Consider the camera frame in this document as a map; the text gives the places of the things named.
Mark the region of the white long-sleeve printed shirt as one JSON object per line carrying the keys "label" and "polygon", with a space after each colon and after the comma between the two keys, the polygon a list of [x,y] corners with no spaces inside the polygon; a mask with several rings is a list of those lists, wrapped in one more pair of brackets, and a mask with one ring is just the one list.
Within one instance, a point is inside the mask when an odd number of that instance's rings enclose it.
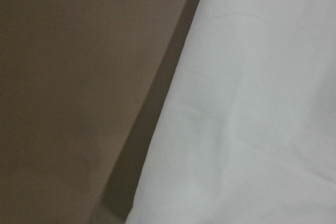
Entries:
{"label": "white long-sleeve printed shirt", "polygon": [[127,223],[335,223],[335,0],[200,0]]}

